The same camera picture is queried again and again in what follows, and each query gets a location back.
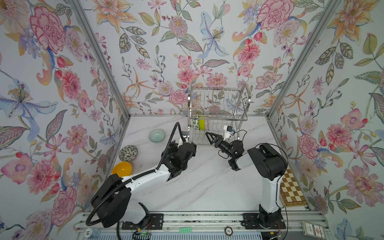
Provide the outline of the lime green plastic bowl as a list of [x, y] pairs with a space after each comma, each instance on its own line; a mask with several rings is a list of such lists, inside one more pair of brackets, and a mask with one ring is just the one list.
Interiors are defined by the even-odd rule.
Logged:
[[198, 119], [198, 124], [199, 124], [199, 130], [204, 131], [205, 130], [205, 117], [199, 117]]

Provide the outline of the green leaf pattern bowl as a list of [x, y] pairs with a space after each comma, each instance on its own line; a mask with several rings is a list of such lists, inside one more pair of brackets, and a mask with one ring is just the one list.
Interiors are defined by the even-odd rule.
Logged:
[[192, 127], [195, 130], [200, 130], [199, 119], [192, 119]]

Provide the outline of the silver wire dish rack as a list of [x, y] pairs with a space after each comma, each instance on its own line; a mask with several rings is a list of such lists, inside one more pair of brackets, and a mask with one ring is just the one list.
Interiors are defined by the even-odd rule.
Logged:
[[[240, 89], [198, 88], [190, 86], [188, 92], [188, 132], [189, 140], [198, 146], [210, 146], [206, 133], [224, 137], [224, 125], [232, 126], [235, 134], [226, 141], [240, 140], [245, 131], [243, 122], [248, 120], [247, 112], [251, 103], [251, 91], [247, 84]], [[205, 117], [205, 130], [192, 127], [192, 119]]]

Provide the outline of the yellow plastic bowl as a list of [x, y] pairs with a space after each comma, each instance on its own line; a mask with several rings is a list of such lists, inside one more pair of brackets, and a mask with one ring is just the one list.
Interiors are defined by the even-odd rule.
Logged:
[[118, 175], [118, 177], [127, 177], [132, 174], [132, 165], [128, 162], [122, 162], [114, 166], [111, 175]]

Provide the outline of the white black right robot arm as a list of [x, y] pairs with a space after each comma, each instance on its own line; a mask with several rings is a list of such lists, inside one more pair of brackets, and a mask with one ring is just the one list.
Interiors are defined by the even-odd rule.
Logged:
[[232, 170], [239, 171], [254, 165], [263, 177], [262, 200], [259, 205], [257, 223], [263, 228], [270, 228], [282, 217], [279, 191], [285, 174], [287, 160], [268, 143], [261, 143], [245, 150], [240, 140], [227, 142], [221, 135], [206, 133], [210, 145], [227, 155]]

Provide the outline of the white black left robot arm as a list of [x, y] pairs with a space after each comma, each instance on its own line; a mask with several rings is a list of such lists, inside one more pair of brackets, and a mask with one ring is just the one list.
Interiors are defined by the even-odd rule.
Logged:
[[109, 176], [91, 200], [93, 210], [86, 220], [87, 226], [101, 223], [109, 228], [118, 222], [128, 222], [136, 229], [144, 229], [151, 222], [147, 207], [134, 199], [134, 194], [168, 182], [178, 177], [188, 167], [188, 161], [196, 156], [194, 143], [171, 142], [162, 153], [158, 167], [137, 175], [119, 177]]

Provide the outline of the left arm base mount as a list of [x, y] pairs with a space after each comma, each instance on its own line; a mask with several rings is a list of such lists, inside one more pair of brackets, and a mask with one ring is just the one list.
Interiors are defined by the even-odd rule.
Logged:
[[149, 217], [145, 217], [139, 224], [133, 224], [131, 222], [123, 222], [122, 230], [162, 230], [164, 223], [164, 214], [150, 214]]

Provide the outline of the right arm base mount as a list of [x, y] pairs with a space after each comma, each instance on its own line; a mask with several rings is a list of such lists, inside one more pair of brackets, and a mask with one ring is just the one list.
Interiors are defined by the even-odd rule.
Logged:
[[286, 229], [286, 223], [281, 214], [269, 215], [261, 213], [243, 213], [241, 224], [246, 230], [279, 230]]

